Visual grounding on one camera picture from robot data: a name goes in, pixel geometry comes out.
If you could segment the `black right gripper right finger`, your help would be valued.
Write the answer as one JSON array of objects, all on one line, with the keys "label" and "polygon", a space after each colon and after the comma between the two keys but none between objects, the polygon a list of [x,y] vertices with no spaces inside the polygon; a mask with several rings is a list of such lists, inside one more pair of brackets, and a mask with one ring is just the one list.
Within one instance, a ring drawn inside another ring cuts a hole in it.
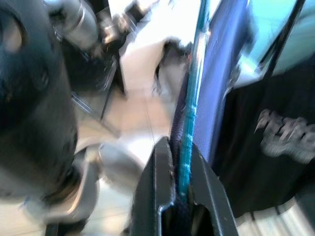
[{"label": "black right gripper right finger", "polygon": [[238,231],[225,189],[195,145],[192,150],[191,187],[191,234],[237,236]]}]

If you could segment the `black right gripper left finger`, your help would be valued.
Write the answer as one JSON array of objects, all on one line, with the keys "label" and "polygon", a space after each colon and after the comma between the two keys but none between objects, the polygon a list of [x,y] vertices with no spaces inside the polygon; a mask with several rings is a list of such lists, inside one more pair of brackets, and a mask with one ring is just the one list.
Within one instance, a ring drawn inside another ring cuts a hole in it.
[{"label": "black right gripper left finger", "polygon": [[165,213],[175,199],[172,153],[168,138],[162,137],[154,145],[134,193],[130,235],[164,235]]}]

